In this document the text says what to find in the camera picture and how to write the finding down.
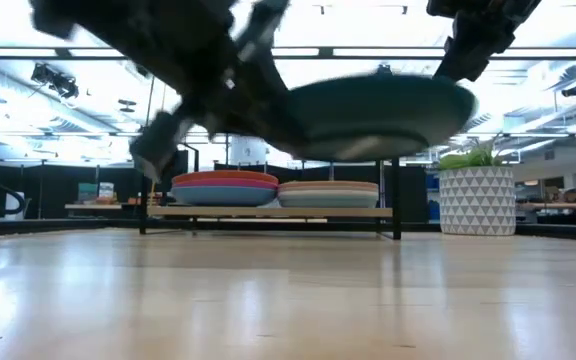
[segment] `geometric patterned planter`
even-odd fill
[[[512,168],[471,167],[439,173],[441,231],[457,235],[515,234]]]

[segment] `potted plant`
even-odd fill
[[[494,140],[476,141],[464,154],[439,161],[441,231],[457,235],[515,233],[512,168],[494,155]]]

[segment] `wooden floor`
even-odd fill
[[[576,241],[1,238],[0,359],[576,359]]]

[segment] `green plate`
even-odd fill
[[[321,161],[375,161],[411,155],[456,134],[476,107],[455,83],[419,76],[364,75],[290,92],[288,109],[310,140],[272,144]]]

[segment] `green plant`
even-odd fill
[[[466,167],[478,166],[501,166],[501,158],[495,155],[495,136],[492,140],[480,142],[478,139],[472,141],[469,150],[459,155],[446,155],[439,160],[439,170],[462,169]]]

